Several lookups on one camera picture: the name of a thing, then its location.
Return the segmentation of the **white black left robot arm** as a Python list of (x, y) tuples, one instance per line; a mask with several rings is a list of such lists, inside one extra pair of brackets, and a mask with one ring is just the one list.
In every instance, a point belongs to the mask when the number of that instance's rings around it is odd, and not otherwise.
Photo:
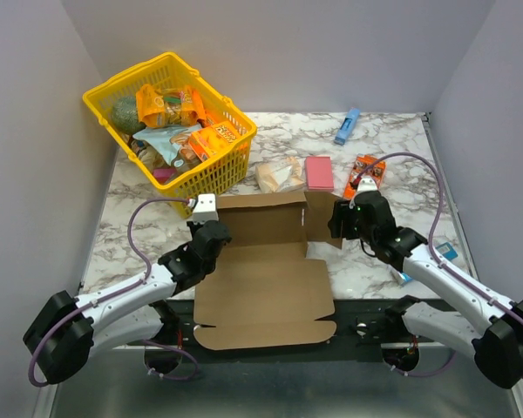
[(218, 220), (190, 227), (190, 241), (147, 263), (143, 273), (95, 293), (53, 294), (23, 336), (30, 383), (43, 388), (66, 381), (93, 355), (126, 343), (168, 343), (176, 331), (168, 299), (211, 274), (231, 240)]

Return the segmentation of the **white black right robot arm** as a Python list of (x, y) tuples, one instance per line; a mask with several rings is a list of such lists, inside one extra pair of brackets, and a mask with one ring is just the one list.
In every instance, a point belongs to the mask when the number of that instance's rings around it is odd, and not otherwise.
[(451, 306), (441, 311), (405, 296), (384, 318), (392, 340), (423, 336), (474, 361), (496, 386), (523, 380), (523, 300), (514, 301), (470, 277), (440, 255), (428, 239), (398, 226), (387, 199), (377, 190), (337, 200), (328, 222), (334, 239), (358, 239), (373, 255), (430, 288)]

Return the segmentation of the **brown cardboard box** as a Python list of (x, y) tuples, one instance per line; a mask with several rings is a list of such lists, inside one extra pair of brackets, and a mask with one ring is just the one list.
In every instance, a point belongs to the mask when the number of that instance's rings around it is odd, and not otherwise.
[(216, 268), (194, 290), (194, 338), (209, 350), (322, 343), (336, 332), (329, 272), (310, 242), (335, 248), (331, 192), (220, 196), (231, 236)]

